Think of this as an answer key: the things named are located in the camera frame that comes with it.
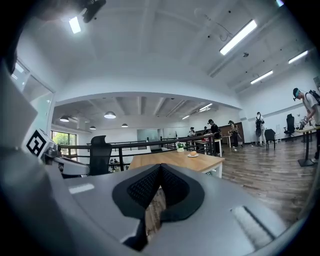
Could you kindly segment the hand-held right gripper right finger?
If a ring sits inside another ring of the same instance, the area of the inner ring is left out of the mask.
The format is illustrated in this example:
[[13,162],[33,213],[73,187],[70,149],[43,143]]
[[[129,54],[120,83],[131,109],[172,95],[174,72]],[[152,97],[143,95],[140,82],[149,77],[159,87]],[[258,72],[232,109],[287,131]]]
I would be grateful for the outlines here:
[[148,244],[150,256],[245,256],[287,229],[276,212],[241,186],[187,168],[173,169],[197,181],[204,199],[187,219],[161,225]]

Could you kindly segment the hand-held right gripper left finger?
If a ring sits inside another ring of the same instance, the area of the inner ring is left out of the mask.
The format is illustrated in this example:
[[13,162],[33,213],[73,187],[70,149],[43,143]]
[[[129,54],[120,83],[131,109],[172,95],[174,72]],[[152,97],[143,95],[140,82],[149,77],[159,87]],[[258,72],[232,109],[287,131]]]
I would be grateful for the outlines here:
[[146,209],[159,186],[161,166],[66,179],[69,192],[87,216],[120,243],[141,251],[148,243]]

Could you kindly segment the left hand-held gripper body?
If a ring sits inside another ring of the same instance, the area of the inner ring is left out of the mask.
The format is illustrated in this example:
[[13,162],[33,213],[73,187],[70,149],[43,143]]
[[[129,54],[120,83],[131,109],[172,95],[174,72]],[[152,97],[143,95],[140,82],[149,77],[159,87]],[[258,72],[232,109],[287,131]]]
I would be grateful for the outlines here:
[[57,169],[63,176],[81,177],[90,173],[88,165],[62,156],[61,147],[41,129],[34,131],[26,143],[26,148],[45,165]]

